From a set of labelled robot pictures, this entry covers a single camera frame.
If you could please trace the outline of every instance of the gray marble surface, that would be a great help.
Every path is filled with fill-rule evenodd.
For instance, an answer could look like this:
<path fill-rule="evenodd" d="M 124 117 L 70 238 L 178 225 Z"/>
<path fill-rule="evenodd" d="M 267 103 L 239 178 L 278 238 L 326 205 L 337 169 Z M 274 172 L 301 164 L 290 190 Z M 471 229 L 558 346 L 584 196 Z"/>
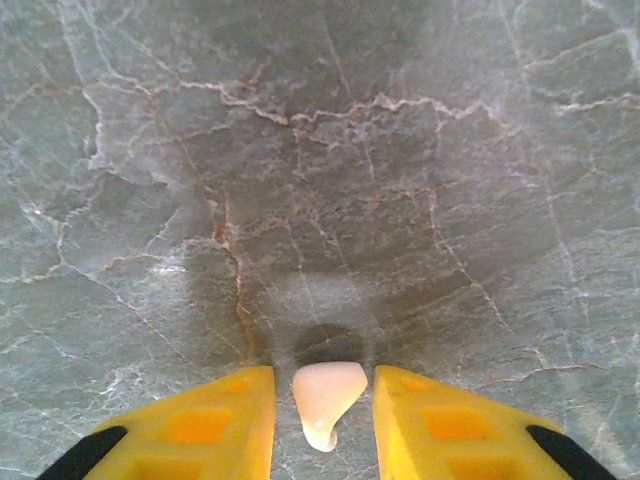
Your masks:
<path fill-rule="evenodd" d="M 638 0 L 2 0 L 0 477 L 272 364 L 389 363 L 640 478 Z"/>

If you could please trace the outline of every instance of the white plastic piece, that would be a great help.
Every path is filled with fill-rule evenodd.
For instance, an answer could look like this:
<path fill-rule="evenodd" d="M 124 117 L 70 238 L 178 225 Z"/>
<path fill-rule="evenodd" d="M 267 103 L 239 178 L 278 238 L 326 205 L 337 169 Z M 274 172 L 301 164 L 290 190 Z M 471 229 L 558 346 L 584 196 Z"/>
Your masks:
<path fill-rule="evenodd" d="M 304 436 L 316 450 L 336 448 L 333 428 L 367 388 L 367 376 L 359 363 L 327 362 L 302 367 L 293 376 L 293 398 Z"/>

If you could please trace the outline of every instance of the floor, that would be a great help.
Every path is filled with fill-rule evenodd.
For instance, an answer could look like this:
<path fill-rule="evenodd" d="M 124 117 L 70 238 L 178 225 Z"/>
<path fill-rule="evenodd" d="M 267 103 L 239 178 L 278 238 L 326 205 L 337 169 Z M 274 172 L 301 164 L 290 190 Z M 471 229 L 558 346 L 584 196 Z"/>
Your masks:
<path fill-rule="evenodd" d="M 272 479 L 378 478 L 290 390 L 355 360 L 640 479 L 637 0 L 0 5 L 2 478 L 260 364 Z"/>

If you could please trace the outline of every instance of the black rubber tip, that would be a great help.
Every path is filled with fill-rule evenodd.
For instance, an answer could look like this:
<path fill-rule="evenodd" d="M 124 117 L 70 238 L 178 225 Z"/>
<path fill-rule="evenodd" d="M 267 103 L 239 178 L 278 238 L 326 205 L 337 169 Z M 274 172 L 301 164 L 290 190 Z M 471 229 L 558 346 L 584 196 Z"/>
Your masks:
<path fill-rule="evenodd" d="M 540 425 L 529 425 L 527 432 L 573 480 L 616 480 L 616 477 L 566 435 Z"/>
<path fill-rule="evenodd" d="M 127 434 L 124 427 L 111 427 L 87 435 L 47 468 L 37 480 L 82 480 Z"/>

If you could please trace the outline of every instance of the white object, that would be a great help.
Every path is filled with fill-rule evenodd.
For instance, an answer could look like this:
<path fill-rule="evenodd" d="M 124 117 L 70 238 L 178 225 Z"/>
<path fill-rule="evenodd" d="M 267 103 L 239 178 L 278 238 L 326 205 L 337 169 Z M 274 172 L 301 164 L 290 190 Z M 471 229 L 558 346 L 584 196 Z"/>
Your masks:
<path fill-rule="evenodd" d="M 336 422 L 367 388 L 359 363 L 327 362 L 302 367 L 293 376 L 293 398 L 304 436 L 316 450 L 336 448 Z"/>

